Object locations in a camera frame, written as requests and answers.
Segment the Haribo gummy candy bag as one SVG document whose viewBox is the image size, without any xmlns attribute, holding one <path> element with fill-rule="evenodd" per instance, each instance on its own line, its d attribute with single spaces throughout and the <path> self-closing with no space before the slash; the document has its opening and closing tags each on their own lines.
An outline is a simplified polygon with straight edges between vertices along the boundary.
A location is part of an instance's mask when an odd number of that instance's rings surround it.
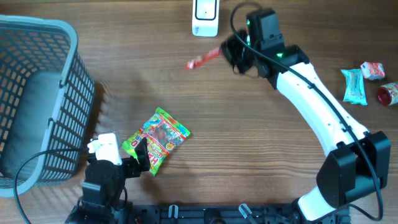
<svg viewBox="0 0 398 224">
<path fill-rule="evenodd" d="M 150 162 L 150 172 L 155 176 L 164 159 L 189 137 L 191 132 L 168 112 L 157 108 L 155 114 L 131 137 L 125 140 L 122 148 L 135 159 L 138 155 L 135 148 L 147 139 L 147 152 Z"/>
</svg>

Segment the red Nescafe coffee stick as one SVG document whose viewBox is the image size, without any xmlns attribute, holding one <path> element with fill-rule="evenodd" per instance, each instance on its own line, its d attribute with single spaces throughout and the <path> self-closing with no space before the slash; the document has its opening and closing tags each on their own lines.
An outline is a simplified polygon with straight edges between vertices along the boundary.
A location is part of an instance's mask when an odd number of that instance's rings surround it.
<svg viewBox="0 0 398 224">
<path fill-rule="evenodd" d="M 204 56 L 198 56 L 197 58 L 188 61 L 185 64 L 185 69 L 193 70 L 195 68 L 202 66 L 207 61 L 217 58 L 220 55 L 221 55 L 221 48 L 216 47 L 216 48 L 210 50 L 209 52 L 207 52 Z"/>
</svg>

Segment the teal tissue packet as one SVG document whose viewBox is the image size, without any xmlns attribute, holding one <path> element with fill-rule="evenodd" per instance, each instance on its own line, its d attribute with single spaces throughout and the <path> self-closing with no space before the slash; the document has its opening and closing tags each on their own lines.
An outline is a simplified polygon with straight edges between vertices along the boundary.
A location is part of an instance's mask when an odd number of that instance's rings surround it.
<svg viewBox="0 0 398 224">
<path fill-rule="evenodd" d="M 346 79 L 346 90 L 343 98 L 344 102 L 353 105 L 360 104 L 367 106 L 366 94 L 364 90 L 363 73 L 360 69 L 341 70 Z"/>
</svg>

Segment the grey plastic shopping basket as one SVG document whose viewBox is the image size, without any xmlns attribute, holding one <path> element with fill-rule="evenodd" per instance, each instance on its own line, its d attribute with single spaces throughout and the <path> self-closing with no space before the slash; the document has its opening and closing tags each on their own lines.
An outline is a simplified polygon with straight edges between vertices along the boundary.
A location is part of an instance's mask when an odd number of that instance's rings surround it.
<svg viewBox="0 0 398 224">
<path fill-rule="evenodd" d="M 76 173 L 94 99 L 70 24 L 1 16 L 1 197 Z"/>
</svg>

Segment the small red juice box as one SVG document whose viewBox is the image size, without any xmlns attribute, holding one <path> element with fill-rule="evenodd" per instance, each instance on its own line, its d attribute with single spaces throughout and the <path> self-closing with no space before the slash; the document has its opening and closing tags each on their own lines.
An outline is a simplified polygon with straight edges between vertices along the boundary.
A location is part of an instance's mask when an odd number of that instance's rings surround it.
<svg viewBox="0 0 398 224">
<path fill-rule="evenodd" d="M 364 62 L 360 68 L 363 77 L 368 80 L 382 80 L 386 76 L 382 63 Z"/>
</svg>

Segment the green lidded jar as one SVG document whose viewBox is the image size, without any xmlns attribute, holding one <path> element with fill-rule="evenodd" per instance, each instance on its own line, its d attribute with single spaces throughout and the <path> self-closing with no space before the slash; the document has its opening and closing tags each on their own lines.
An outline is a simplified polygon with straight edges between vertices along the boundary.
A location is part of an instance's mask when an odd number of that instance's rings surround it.
<svg viewBox="0 0 398 224">
<path fill-rule="evenodd" d="M 377 98 L 384 106 L 397 104 L 397 82 L 382 85 L 377 90 Z"/>
</svg>

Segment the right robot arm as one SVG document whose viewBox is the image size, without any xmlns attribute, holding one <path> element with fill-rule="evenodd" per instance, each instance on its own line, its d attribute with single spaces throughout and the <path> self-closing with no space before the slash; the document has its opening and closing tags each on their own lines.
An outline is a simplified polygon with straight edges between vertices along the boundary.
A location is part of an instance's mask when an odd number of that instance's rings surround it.
<svg viewBox="0 0 398 224">
<path fill-rule="evenodd" d="M 369 132 L 339 104 L 320 81 L 305 53 L 286 46 L 277 14 L 258 4 L 246 16 L 247 29 L 234 30 L 222 43 L 227 61 L 240 74 L 256 68 L 261 78 L 284 95 L 317 136 L 325 161 L 316 187 L 292 204 L 291 223 L 318 223 L 355 207 L 357 199 L 376 194 L 382 208 L 391 143 Z"/>
</svg>

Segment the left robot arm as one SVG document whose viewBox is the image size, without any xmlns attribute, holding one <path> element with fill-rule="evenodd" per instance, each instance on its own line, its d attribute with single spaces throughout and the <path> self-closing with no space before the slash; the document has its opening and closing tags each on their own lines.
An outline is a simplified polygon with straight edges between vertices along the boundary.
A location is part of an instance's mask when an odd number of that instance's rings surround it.
<svg viewBox="0 0 398 224">
<path fill-rule="evenodd" d="M 126 179 L 140 177 L 150 170 L 147 139 L 134 148 L 137 157 L 122 159 L 122 164 L 97 160 L 88 165 L 83 195 L 78 199 L 66 223 L 141 223 L 133 205 L 127 201 Z"/>
</svg>

